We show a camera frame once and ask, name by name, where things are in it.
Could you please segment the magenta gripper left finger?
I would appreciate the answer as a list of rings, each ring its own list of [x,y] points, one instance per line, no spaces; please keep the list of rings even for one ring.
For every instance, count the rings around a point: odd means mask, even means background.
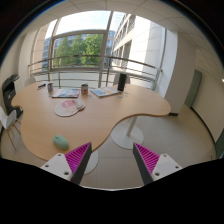
[[[86,143],[72,151],[57,153],[41,168],[76,185],[79,185],[92,154],[92,144]]]

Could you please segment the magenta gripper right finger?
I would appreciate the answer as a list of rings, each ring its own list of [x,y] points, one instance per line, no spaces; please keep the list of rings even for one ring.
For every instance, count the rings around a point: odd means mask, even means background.
[[[133,154],[145,185],[182,169],[168,154],[157,154],[137,143],[133,144]]]

